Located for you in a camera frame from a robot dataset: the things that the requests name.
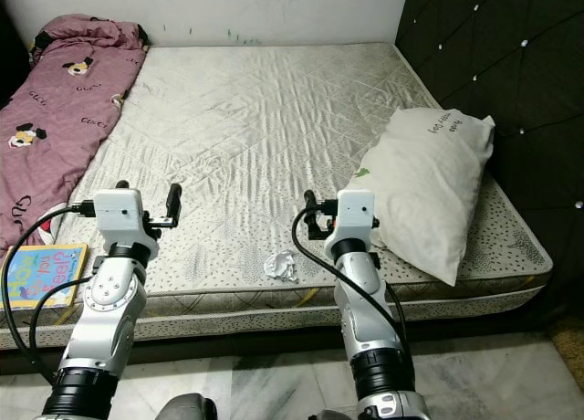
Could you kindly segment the colourful children's book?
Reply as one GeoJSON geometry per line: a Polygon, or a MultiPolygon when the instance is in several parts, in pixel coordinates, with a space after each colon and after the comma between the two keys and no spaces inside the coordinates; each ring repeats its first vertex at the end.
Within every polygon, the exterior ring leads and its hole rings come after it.
{"type": "Polygon", "coordinates": [[[21,246],[5,273],[9,307],[33,309],[47,291],[82,277],[88,252],[85,244],[21,246]]]}

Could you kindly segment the grey robot left leg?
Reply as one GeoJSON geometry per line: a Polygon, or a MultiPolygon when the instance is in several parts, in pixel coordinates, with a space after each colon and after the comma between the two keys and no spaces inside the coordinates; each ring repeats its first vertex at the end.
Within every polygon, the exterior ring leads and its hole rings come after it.
{"type": "Polygon", "coordinates": [[[201,394],[180,394],[160,409],[155,420],[217,420],[217,417],[212,399],[201,394]]]}

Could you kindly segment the black tufted headboard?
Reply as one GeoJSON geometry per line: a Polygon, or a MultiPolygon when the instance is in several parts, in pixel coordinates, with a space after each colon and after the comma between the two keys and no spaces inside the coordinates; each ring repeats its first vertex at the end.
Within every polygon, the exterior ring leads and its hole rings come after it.
{"type": "Polygon", "coordinates": [[[447,110],[495,121],[487,165],[584,286],[584,0],[405,0],[397,48],[447,110]]]}

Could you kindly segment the pink cartoon print blanket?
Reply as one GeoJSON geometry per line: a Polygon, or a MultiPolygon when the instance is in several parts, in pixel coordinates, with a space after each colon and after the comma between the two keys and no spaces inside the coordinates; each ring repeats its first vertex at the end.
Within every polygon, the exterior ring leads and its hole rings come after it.
{"type": "Polygon", "coordinates": [[[133,22],[58,16],[37,33],[32,70],[0,111],[0,248],[63,207],[141,72],[149,37],[133,22]]]}

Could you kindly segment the white pillow with lettering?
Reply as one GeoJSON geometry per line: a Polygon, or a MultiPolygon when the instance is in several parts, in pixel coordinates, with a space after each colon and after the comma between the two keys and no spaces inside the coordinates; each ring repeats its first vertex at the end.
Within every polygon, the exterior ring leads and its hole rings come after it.
{"type": "Polygon", "coordinates": [[[396,110],[348,183],[374,194],[374,244],[455,285],[494,127],[459,110],[396,110]]]}

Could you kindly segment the white quilted mattress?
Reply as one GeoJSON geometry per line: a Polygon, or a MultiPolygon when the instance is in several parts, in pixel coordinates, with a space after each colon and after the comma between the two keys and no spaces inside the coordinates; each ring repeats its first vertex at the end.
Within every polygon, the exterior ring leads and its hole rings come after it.
{"type": "Polygon", "coordinates": [[[335,279],[302,257],[293,281],[268,257],[292,250],[303,193],[333,197],[392,125],[464,125],[395,46],[159,47],[147,54],[74,198],[125,179],[149,210],[182,186],[178,228],[147,269],[135,340],[335,327],[335,279]]]}

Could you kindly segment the white tissue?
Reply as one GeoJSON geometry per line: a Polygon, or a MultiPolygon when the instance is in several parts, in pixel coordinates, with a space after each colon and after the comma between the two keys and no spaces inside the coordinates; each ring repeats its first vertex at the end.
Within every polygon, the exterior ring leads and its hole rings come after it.
{"type": "Polygon", "coordinates": [[[298,283],[295,250],[280,250],[267,258],[263,263],[263,273],[268,278],[280,281],[298,283]]]}

